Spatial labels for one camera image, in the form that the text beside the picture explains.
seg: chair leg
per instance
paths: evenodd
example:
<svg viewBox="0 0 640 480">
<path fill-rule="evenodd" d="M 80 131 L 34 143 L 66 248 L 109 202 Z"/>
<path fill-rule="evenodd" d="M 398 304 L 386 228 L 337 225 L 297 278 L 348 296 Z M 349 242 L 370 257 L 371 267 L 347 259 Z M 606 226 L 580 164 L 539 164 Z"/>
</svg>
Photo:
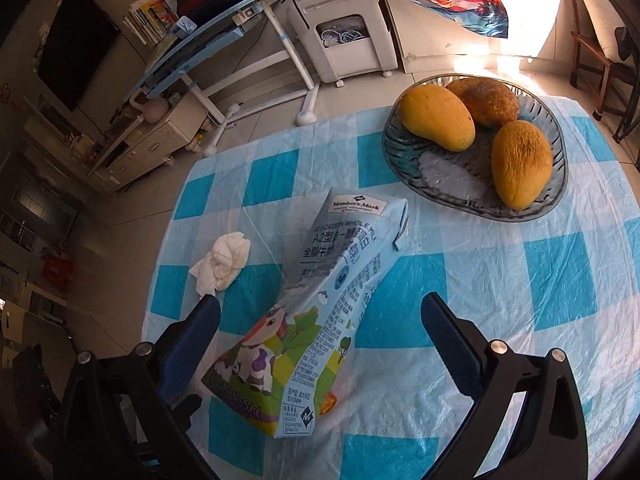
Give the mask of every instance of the chair leg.
<svg viewBox="0 0 640 480">
<path fill-rule="evenodd" d="M 640 81 L 636 80 L 632 90 L 629 101 L 626 104 L 625 114 L 620 119 L 616 132 L 613 134 L 613 140 L 620 143 L 622 139 L 628 136 L 629 133 L 635 128 L 634 117 L 636 115 L 636 109 L 638 108 L 638 101 L 640 100 Z"/>
<path fill-rule="evenodd" d="M 609 87 L 611 86 L 610 76 L 611 68 L 605 65 L 602 72 L 602 84 L 600 85 L 598 102 L 596 103 L 596 109 L 593 111 L 593 118 L 596 119 L 596 121 L 599 121 L 602 118 L 602 109 L 604 108 L 604 103 L 607 101 L 607 93 L 609 92 Z"/>
<path fill-rule="evenodd" d="M 574 88 L 578 88 L 578 65 L 580 65 L 580 42 L 574 40 L 574 67 L 571 70 L 569 83 Z"/>
</svg>

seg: black tv screen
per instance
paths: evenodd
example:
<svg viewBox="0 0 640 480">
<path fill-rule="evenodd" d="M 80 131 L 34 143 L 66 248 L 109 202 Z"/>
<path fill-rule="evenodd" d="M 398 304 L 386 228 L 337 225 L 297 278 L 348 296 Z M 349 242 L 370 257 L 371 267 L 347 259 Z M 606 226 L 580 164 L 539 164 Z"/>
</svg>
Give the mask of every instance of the black tv screen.
<svg viewBox="0 0 640 480">
<path fill-rule="evenodd" d="M 74 110 L 119 29 L 94 0 L 62 0 L 44 45 L 38 76 Z"/>
</svg>

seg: yellow mango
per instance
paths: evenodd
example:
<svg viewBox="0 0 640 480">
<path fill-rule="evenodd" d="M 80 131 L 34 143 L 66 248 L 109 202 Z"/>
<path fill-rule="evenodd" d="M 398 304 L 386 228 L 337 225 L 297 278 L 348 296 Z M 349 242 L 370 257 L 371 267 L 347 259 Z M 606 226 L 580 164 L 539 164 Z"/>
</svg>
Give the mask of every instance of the yellow mango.
<svg viewBox="0 0 640 480">
<path fill-rule="evenodd" d="M 474 142 L 476 127 L 463 102 L 438 85 L 408 89 L 398 106 L 404 127 L 412 134 L 437 142 L 451 152 L 462 152 Z"/>
<path fill-rule="evenodd" d="M 505 124 L 494 138 L 491 170 L 504 205 L 523 210 L 531 205 L 551 178 L 551 146 L 538 127 L 527 121 Z"/>
</svg>

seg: cow illustration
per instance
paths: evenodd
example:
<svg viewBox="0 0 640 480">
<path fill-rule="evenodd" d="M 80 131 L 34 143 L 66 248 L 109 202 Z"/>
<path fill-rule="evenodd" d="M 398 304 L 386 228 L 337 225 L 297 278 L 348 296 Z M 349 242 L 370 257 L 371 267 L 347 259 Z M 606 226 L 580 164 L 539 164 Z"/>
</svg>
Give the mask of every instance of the cow illustration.
<svg viewBox="0 0 640 480">
<path fill-rule="evenodd" d="M 233 373 L 252 389 L 271 395 L 276 354 L 264 342 L 275 335 L 284 339 L 286 331 L 285 312 L 276 304 L 240 340 L 236 358 L 233 360 L 229 352 L 224 352 L 214 364 L 214 370 L 227 382 Z"/>
</svg>

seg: blue checkered tablecloth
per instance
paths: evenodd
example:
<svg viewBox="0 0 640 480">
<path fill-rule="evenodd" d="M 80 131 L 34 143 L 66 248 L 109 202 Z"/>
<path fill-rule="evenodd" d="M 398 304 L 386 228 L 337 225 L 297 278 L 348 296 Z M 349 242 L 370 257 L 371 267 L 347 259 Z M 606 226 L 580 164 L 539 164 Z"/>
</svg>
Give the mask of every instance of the blue checkered tablecloth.
<svg viewBox="0 0 640 480">
<path fill-rule="evenodd" d="M 432 290 L 487 339 L 538 355 L 563 348 L 586 418 L 590 478 L 609 461 L 640 412 L 640 210 L 585 111 L 566 98 L 545 101 L 564 131 L 570 177 L 559 205 L 531 222 L 478 218 L 398 182 L 381 148 L 389 108 L 287 130 L 194 166 L 158 256 L 143 338 L 156 340 L 196 305 L 188 269 L 220 235 L 251 240 L 248 266 L 220 294 L 220 331 L 190 386 L 204 401 L 188 434 L 223 480 L 421 478 L 471 406 L 420 322 L 420 300 Z M 274 303 L 282 269 L 332 186 L 407 198 L 410 248 L 369 304 L 332 388 L 337 406 L 311 437 L 275 440 L 199 379 Z M 481 471 L 497 465 L 521 402 L 512 402 Z"/>
</svg>

